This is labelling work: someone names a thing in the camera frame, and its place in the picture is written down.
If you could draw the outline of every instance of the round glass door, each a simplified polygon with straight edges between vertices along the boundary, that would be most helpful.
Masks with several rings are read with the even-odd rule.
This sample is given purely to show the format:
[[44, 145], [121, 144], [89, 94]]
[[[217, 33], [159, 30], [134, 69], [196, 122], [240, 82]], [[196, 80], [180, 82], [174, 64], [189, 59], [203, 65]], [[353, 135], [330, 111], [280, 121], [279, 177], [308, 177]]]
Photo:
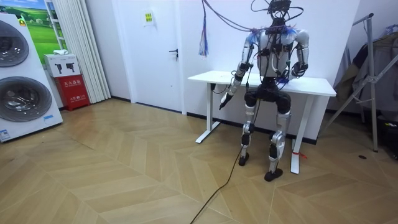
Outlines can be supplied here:
[[0, 80], [0, 118], [32, 121], [51, 107], [51, 92], [40, 82], [26, 77]]
[[22, 63], [29, 54], [25, 37], [13, 26], [0, 21], [0, 67]]

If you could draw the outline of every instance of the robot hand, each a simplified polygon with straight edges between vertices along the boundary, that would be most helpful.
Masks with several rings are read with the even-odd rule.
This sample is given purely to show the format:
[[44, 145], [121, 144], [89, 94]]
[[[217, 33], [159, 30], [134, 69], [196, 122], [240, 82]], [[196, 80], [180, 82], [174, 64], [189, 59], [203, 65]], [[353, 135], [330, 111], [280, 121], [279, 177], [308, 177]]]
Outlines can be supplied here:
[[297, 78], [302, 77], [305, 71], [307, 71], [307, 69], [308, 69], [308, 64], [302, 64], [300, 62], [296, 62], [292, 69], [292, 75]]
[[230, 100], [232, 99], [232, 95], [228, 94], [228, 91], [221, 99], [221, 104], [219, 110], [221, 110]]

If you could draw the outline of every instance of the doorway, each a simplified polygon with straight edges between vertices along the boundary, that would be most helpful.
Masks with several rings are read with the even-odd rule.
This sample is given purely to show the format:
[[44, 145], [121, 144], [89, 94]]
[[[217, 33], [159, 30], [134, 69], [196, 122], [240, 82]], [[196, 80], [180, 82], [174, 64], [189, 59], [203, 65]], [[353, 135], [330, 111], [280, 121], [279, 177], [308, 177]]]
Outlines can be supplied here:
[[116, 4], [132, 101], [181, 111], [175, 1], [117, 0]]

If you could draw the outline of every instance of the sticker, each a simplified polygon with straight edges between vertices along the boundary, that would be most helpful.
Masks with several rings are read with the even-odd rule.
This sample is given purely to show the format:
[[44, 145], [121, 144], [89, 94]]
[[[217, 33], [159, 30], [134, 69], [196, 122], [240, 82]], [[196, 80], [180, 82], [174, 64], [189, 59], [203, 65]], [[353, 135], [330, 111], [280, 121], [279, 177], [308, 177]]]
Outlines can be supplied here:
[[391, 124], [391, 123], [386, 123], [386, 125], [390, 126], [390, 127], [393, 127], [393, 128], [397, 127], [395, 124]]
[[151, 9], [147, 9], [143, 11], [143, 14], [145, 15], [144, 26], [154, 26], [155, 25], [154, 12]]
[[7, 140], [7, 139], [9, 139], [9, 138], [11, 138], [10, 137], [10, 135], [8, 134], [8, 131], [7, 130], [1, 130], [0, 131], [0, 140]]
[[46, 119], [50, 119], [50, 118], [53, 118], [54, 116], [52, 116], [52, 115], [48, 115], [48, 116], [45, 116], [44, 117], [44, 120], [46, 120]]
[[152, 13], [145, 13], [145, 21], [152, 22]]
[[21, 25], [21, 26], [26, 26], [25, 19], [20, 18], [20, 19], [18, 19], [18, 22], [19, 22], [19, 25]]

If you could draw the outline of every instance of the red box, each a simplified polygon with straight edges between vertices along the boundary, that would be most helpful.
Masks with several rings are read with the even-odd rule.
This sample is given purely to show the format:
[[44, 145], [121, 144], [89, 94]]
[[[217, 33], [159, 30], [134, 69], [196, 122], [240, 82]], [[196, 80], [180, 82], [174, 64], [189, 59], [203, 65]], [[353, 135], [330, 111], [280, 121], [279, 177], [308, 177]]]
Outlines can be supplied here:
[[82, 75], [55, 78], [64, 107], [68, 111], [90, 105]]

